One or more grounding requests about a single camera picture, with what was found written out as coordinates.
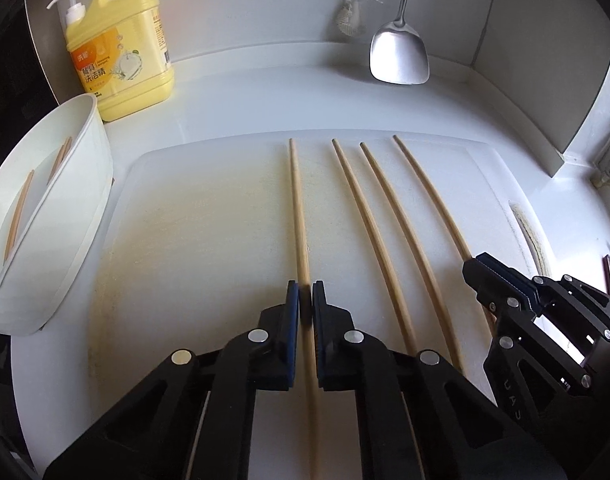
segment wooden chopstick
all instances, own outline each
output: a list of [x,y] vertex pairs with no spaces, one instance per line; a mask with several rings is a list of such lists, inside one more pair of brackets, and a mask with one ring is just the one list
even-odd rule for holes
[[3,261],[6,261],[12,252],[12,248],[16,243],[16,232],[18,231],[18,223],[21,220],[21,212],[23,211],[23,204],[28,196],[29,185],[32,182],[32,177],[34,176],[34,170],[28,173],[28,177],[26,178],[23,187],[21,188],[21,193],[18,196],[18,202],[16,202],[16,207],[14,208],[14,214],[12,215],[12,223],[10,224],[10,232],[8,233],[8,241],[5,244],[5,252],[3,253]]
[[305,395],[307,403],[309,441],[309,478],[320,479],[320,392],[316,368],[316,349],[314,342],[313,319],[311,311],[311,280],[309,277],[309,257],[307,253],[307,236],[305,213],[303,207],[303,189],[301,187],[301,170],[296,151],[296,142],[290,139],[291,200],[294,214],[294,232],[296,238],[296,273],[299,282],[299,311],[301,313],[301,341],[305,365]]
[[65,142],[63,142],[63,144],[61,145],[61,148],[59,149],[59,152],[56,154],[56,158],[54,159],[54,163],[52,165],[52,170],[50,171],[50,176],[47,178],[47,182],[50,182],[52,180],[52,177],[54,176],[56,171],[59,169],[61,162],[63,162],[63,159],[69,152],[71,146],[72,146],[72,138],[68,137],[67,139],[65,139]]
[[[443,202],[443,199],[438,194],[438,191],[434,187],[434,184],[432,184],[432,182],[429,180],[429,177],[423,171],[423,168],[421,168],[420,164],[418,164],[418,161],[414,158],[414,155],[412,155],[412,153],[407,149],[406,145],[403,143],[402,140],[400,140],[399,136],[395,135],[394,140],[396,141],[400,150],[403,152],[403,155],[405,155],[405,158],[407,159],[409,164],[412,166],[414,172],[418,176],[418,179],[423,184],[423,187],[425,188],[427,194],[432,199],[432,202],[434,203],[435,208],[438,210],[439,215],[443,219],[445,227],[447,227],[447,231],[450,233],[451,239],[454,241],[454,244],[456,245],[456,248],[460,253],[460,257],[462,258],[463,262],[472,259],[472,254],[469,250],[469,247],[467,246],[465,238],[461,234],[458,226],[456,225],[456,222],[454,222],[453,217],[448,211],[445,202]],[[489,312],[486,308],[484,308],[482,305],[481,308],[483,310],[483,314],[485,315],[485,321],[489,328],[489,332],[491,333],[492,337],[494,337],[496,335],[496,319],[494,318],[493,314]]]
[[358,210],[363,218],[363,223],[365,224],[365,228],[367,229],[367,233],[371,240],[371,245],[376,253],[376,258],[379,261],[381,272],[383,273],[383,278],[385,279],[385,284],[387,285],[387,291],[389,292],[389,297],[391,298],[391,303],[394,306],[394,312],[396,313],[396,317],[399,322],[400,332],[402,333],[403,341],[405,342],[405,349],[407,350],[408,354],[415,356],[418,353],[416,333],[412,325],[411,317],[409,316],[407,302],[403,296],[399,279],[396,275],[396,271],[394,270],[394,265],[391,262],[389,254],[387,253],[385,242],[383,241],[381,233],[376,226],[376,220],[371,213],[367,199],[363,194],[363,190],[361,190],[358,180],[356,179],[356,176],[352,171],[345,154],[343,153],[343,149],[336,139],[332,140],[332,144],[336,150],[336,155],[338,155],[338,160],[343,167],[343,172],[345,173],[349,187],[354,195],[354,200],[356,201]]
[[409,248],[412,250],[414,259],[418,265],[418,269],[421,272],[423,283],[425,283],[425,288],[427,289],[427,293],[429,294],[432,305],[434,306],[434,312],[438,318],[438,323],[443,331],[443,337],[445,338],[445,343],[447,343],[451,363],[456,370],[463,373],[464,360],[458,338],[456,337],[456,333],[454,331],[454,325],[453,322],[451,322],[450,313],[445,305],[445,300],[443,300],[441,289],[438,286],[438,281],[436,280],[432,266],[429,263],[429,259],[427,258],[425,251],[423,251],[420,239],[414,231],[414,228],[412,227],[412,224],[409,221],[402,204],[400,203],[399,197],[396,196],[394,188],[389,183],[389,180],[387,180],[381,166],[378,164],[376,158],[374,158],[364,142],[361,142],[361,149],[363,150],[363,153],[365,153],[365,157],[370,163],[371,169],[381,184],[381,187],[387,196],[387,200],[389,201],[389,205],[394,210],[394,214],[399,221],[400,228],[403,230],[405,240],[407,240]]

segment white plastic basin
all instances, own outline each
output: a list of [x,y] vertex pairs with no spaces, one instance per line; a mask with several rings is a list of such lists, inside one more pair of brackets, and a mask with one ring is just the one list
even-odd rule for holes
[[[60,147],[72,146],[48,182]],[[5,246],[20,190],[34,170],[16,235]],[[112,156],[96,97],[51,111],[0,167],[0,333],[27,335],[56,311],[83,263],[112,186]]]

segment stain on cutting board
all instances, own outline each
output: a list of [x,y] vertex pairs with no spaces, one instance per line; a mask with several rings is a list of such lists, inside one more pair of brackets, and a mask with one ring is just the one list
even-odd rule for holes
[[[290,136],[258,134],[176,146],[144,155],[131,169],[108,230],[90,311],[96,416],[176,349],[200,354],[222,348],[256,326],[262,309],[284,301],[287,282],[296,277]],[[418,230],[453,316],[467,377],[489,396],[482,370],[489,336],[480,305],[462,282],[462,261],[451,238],[390,133],[299,133],[312,280],[324,280],[329,303],[348,309],[358,329],[391,349],[404,350],[381,270],[331,144],[334,136],[373,210],[421,347],[448,356],[418,266],[358,148],[361,140],[368,142]],[[444,159],[444,142],[422,143],[424,164],[432,153],[437,161]],[[413,150],[415,144],[408,146]],[[456,173],[476,169],[466,150],[451,150],[457,155],[452,161]],[[467,199],[476,195],[479,208],[498,208],[505,200],[484,181],[477,187]],[[463,211],[470,215],[468,205],[457,202],[457,193],[447,195],[455,218]],[[491,222],[506,221],[502,211],[494,211]],[[466,226],[468,233],[476,238],[474,246],[485,243],[480,239],[484,226],[475,231]],[[487,247],[516,266],[516,255],[522,256],[518,245],[515,237],[497,232]],[[300,357],[293,390],[258,393],[251,479],[309,478]],[[322,394],[324,479],[361,477],[353,398],[351,392]]]

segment scrub brush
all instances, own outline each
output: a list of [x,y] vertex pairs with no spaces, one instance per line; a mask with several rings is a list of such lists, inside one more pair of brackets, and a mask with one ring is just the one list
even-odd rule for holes
[[336,15],[336,25],[338,30],[351,38],[365,32],[365,26],[361,23],[361,4],[358,0],[345,0]]

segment yellow plastic bottle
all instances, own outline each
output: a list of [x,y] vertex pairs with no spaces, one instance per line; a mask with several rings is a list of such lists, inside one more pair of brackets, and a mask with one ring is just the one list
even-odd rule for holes
[[70,0],[66,25],[67,50],[83,88],[98,98],[104,121],[169,97],[174,70],[160,24],[159,0],[92,0],[87,11]]

